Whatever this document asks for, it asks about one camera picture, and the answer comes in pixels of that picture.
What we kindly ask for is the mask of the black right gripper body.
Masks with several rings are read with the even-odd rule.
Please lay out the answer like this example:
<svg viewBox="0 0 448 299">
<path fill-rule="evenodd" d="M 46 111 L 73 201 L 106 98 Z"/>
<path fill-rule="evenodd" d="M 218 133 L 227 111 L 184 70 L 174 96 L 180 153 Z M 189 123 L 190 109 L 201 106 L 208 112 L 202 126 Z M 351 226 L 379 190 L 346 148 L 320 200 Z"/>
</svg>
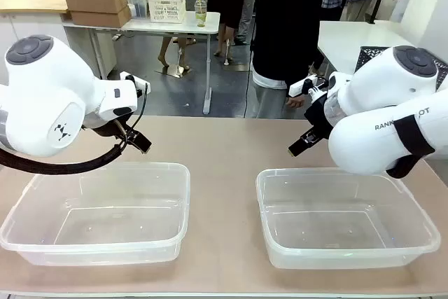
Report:
<svg viewBox="0 0 448 299">
<path fill-rule="evenodd" d="M 333 130 L 324 113 L 326 100 L 326 97 L 318 98 L 311 103 L 311 106 L 304 113 L 305 118 L 312 125 L 311 130 L 314 134 L 330 134 Z"/>
</svg>

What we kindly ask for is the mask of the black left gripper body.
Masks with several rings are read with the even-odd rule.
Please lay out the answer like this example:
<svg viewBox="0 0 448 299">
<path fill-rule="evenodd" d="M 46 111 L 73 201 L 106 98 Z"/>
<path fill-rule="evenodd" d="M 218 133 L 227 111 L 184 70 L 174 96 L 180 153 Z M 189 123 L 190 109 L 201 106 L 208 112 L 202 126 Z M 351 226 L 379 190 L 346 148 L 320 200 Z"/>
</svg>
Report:
<svg viewBox="0 0 448 299">
<path fill-rule="evenodd" d="M 134 141 L 138 137 L 139 132 L 132 129 L 127 124 L 127 121 L 131 116 L 132 114 L 128 113 L 116 118 L 115 120 L 108 121 L 101 127 L 93 128 L 92 130 L 101 137 L 115 137 L 121 141 L 124 141 L 125 139 L 131 139 Z"/>
</svg>

